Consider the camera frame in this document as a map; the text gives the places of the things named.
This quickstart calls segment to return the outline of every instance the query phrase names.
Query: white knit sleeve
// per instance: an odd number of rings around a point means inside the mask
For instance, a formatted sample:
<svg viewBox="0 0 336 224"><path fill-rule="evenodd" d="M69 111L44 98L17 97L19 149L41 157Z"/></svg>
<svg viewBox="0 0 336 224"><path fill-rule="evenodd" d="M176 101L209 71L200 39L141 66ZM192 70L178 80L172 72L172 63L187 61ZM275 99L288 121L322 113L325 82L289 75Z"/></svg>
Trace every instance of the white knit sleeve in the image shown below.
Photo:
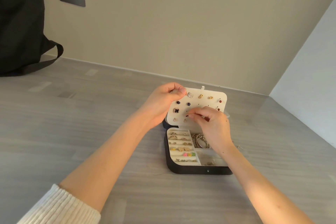
<svg viewBox="0 0 336 224"><path fill-rule="evenodd" d="M100 214L54 184L18 224L97 224Z"/></svg>

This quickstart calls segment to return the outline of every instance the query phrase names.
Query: jewelry box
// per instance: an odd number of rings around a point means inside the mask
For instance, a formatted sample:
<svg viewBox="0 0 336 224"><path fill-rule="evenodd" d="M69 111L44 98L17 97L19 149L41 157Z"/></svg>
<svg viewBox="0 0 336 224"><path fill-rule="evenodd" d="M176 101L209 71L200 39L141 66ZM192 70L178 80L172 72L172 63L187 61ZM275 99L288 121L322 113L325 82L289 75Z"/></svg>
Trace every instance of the jewelry box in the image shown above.
<svg viewBox="0 0 336 224"><path fill-rule="evenodd" d="M194 107L209 106L224 111L227 96L224 92L186 88L187 95L171 104L163 127L168 168L176 174L231 175L226 162L204 138L201 127L188 117Z"/></svg>

